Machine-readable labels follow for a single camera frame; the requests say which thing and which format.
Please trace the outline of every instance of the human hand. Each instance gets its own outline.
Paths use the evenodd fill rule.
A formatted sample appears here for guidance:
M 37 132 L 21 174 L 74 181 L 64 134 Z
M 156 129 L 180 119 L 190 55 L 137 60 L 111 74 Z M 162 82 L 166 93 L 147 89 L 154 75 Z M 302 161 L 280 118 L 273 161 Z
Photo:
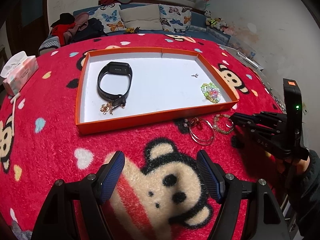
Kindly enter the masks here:
M 292 162 L 293 166 L 296 166 L 296 175 L 302 175 L 308 168 L 310 163 L 310 157 L 305 160 L 300 159 L 294 159 L 292 161 L 292 158 L 286 159 L 286 160 L 279 160 L 276 158 L 276 167 L 279 173 L 283 173 L 285 171 L 285 165 L 284 162 L 290 163 Z

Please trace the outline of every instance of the black jacket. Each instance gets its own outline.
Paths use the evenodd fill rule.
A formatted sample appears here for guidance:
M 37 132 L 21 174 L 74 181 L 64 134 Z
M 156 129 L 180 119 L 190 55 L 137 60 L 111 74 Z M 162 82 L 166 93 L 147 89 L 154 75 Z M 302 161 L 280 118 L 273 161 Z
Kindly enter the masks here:
M 297 212 L 297 224 L 303 240 L 320 239 L 320 159 L 310 151 L 308 169 L 292 180 L 288 196 Z

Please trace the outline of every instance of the pillow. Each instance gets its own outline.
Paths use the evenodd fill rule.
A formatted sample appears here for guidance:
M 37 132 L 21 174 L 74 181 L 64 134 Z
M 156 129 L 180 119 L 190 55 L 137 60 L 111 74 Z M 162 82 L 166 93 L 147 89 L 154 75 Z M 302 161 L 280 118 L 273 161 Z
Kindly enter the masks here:
M 102 22 L 105 33 L 124 31 L 124 23 L 121 20 L 119 12 L 120 3 L 112 3 L 93 9 L 89 13 L 89 19 L 96 18 Z
M 140 30 L 162 30 L 157 4 L 127 8 L 120 11 L 126 28 L 140 27 Z
M 189 7 L 179 7 L 159 4 L 160 22 L 167 32 L 184 32 L 191 25 L 191 10 Z

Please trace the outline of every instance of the tissue box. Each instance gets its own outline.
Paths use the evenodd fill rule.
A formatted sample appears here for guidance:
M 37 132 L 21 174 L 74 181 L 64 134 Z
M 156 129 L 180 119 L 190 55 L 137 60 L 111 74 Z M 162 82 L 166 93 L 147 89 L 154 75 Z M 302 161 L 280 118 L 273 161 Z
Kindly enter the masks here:
M 12 56 L 3 67 L 0 76 L 7 93 L 15 96 L 38 69 L 36 56 L 27 57 L 24 51 Z

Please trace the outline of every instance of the sofa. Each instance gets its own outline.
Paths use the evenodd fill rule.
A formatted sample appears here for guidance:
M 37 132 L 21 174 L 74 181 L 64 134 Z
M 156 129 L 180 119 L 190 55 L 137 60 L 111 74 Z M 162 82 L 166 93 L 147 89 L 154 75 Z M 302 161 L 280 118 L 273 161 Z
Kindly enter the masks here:
M 148 4 L 129 3 L 129 4 L 121 4 L 120 8 L 122 10 L 122 9 L 133 8 L 138 6 L 146 6 L 146 5 Z M 100 6 L 95 6 L 95 7 L 89 7 L 89 8 L 84 8 L 81 10 L 74 11 L 73 16 L 76 16 L 83 12 L 89 12 L 89 11 L 95 10 L 99 7 Z M 191 12 L 191 26 L 189 30 L 183 33 L 175 33 L 175 35 L 183 35 L 183 36 L 188 36 L 192 38 L 199 38 L 199 39 L 214 41 L 217 44 L 227 45 L 230 39 L 230 36 L 223 34 L 222 32 L 217 31 L 216 29 L 210 29 L 205 25 L 205 20 L 206 20 L 206 17 L 204 15 L 196 12 Z M 123 33 L 124 31 L 118 31 L 118 32 L 108 33 L 108 36 L 121 35 Z M 156 31 L 140 30 L 139 33 L 168 34 L 168 32 L 165 32 L 164 30 L 156 30 Z

